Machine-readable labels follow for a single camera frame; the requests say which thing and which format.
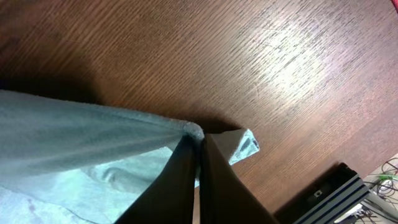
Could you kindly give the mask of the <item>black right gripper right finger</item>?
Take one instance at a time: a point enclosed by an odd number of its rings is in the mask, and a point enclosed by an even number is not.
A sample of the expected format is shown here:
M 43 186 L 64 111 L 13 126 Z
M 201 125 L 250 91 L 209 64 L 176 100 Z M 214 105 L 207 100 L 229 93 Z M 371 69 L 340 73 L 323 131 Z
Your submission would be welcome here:
M 201 223 L 277 224 L 239 180 L 209 134 L 199 156 Z

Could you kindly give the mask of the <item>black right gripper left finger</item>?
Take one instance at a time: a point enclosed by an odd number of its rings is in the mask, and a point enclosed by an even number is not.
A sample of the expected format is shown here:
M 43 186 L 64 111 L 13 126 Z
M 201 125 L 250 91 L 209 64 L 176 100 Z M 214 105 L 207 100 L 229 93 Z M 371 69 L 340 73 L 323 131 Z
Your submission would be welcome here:
M 181 138 L 164 169 L 116 224 L 191 223 L 195 190 L 195 143 Z

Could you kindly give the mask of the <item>light blue t-shirt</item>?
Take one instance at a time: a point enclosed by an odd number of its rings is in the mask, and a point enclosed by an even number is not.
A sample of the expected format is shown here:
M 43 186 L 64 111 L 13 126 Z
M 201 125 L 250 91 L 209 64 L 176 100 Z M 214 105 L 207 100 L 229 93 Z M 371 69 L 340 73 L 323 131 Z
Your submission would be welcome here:
M 206 135 L 188 121 L 3 90 L 1 222 L 116 223 L 184 136 L 200 189 Z M 248 129 L 209 135 L 230 166 L 259 150 Z

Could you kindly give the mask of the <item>red cloth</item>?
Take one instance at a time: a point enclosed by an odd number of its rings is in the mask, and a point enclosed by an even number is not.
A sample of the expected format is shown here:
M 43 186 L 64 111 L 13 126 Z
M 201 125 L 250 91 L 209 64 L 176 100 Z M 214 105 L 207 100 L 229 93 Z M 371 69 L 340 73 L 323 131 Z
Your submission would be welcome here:
M 391 3 L 394 6 L 394 9 L 398 12 L 398 0 L 391 0 Z

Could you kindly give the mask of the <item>black aluminium frame profile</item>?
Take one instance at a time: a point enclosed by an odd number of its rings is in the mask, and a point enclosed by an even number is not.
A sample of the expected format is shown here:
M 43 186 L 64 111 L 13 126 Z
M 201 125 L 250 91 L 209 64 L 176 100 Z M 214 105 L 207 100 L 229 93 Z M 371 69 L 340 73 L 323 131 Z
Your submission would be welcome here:
M 281 224 L 333 223 L 369 195 L 359 174 L 338 164 L 275 213 Z

